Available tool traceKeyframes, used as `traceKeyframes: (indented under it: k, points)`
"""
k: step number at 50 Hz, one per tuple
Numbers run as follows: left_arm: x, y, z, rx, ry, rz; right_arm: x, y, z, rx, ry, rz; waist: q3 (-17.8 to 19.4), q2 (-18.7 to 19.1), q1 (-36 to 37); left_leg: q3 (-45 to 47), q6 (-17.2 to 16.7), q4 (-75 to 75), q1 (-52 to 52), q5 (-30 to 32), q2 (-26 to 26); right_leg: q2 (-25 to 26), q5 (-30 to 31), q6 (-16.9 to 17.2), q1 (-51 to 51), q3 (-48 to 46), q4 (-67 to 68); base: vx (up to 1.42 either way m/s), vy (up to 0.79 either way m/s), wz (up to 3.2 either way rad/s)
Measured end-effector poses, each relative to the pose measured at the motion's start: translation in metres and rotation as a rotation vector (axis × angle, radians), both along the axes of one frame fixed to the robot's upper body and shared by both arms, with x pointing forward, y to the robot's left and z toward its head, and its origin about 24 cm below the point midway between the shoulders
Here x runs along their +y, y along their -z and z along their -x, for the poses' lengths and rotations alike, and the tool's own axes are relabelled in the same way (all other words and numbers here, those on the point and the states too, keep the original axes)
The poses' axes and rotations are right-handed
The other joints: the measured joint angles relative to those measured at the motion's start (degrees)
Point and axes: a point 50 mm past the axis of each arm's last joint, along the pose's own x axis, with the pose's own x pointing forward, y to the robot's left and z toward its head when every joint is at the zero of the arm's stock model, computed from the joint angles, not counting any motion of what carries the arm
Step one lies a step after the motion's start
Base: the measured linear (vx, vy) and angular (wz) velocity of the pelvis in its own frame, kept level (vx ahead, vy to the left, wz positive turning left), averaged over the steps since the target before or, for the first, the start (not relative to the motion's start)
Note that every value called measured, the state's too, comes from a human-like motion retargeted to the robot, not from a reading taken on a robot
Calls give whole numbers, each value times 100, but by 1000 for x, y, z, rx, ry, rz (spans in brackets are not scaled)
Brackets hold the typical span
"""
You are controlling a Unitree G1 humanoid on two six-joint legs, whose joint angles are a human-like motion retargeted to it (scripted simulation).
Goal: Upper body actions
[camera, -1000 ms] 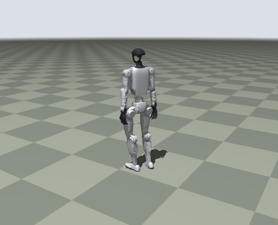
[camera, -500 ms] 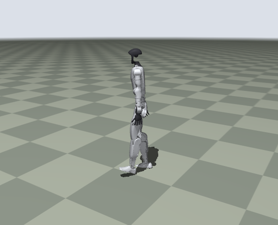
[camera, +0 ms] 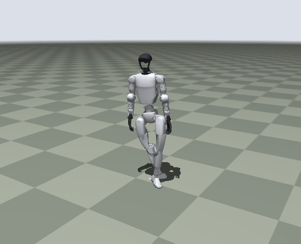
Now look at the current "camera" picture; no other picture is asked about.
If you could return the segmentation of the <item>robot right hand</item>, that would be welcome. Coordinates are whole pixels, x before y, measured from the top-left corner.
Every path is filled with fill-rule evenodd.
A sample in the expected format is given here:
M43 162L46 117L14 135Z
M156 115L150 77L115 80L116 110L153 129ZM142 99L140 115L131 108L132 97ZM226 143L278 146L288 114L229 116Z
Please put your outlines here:
M133 118L132 117L133 115L130 113L129 116L128 116L128 125L129 125L129 129L131 131L134 131L133 127L131 127L131 119Z

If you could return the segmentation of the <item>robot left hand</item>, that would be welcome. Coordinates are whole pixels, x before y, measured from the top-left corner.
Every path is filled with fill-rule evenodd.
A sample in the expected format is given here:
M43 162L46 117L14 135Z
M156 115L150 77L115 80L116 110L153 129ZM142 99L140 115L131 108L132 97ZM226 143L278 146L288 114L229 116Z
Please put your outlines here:
M171 133L171 129L172 129L172 127L171 127L171 122L170 122L170 120L171 120L171 118L170 118L170 116L168 115L168 116L166 116L166 118L167 118L167 134L170 134Z

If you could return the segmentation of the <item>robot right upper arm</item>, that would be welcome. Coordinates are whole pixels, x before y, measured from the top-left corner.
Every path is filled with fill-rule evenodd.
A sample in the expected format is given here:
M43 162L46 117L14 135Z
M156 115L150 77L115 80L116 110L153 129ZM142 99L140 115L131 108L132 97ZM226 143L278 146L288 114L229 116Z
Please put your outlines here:
M135 76L136 75L132 75L128 79L130 93L128 94L127 99L130 100L130 101L134 101L136 99L136 96L135 96L135 90L136 90Z

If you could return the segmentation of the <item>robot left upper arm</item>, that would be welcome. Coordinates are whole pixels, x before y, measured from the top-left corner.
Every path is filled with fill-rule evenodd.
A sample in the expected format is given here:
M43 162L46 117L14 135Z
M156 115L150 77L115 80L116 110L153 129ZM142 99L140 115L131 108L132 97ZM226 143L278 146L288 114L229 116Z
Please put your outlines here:
M157 83L159 83L159 89L160 89L160 101L168 102L168 97L166 95L166 78L163 75L155 75Z

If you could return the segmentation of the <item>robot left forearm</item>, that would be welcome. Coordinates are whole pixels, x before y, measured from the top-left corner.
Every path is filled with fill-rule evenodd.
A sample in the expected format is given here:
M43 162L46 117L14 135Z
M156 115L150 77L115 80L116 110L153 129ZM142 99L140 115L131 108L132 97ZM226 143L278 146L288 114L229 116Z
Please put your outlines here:
M168 115L170 116L170 114L169 114L170 113L170 111L169 111L169 100L168 100L168 102L163 102L162 106L163 106L164 117L165 117L165 119L167 119L166 116L168 116Z

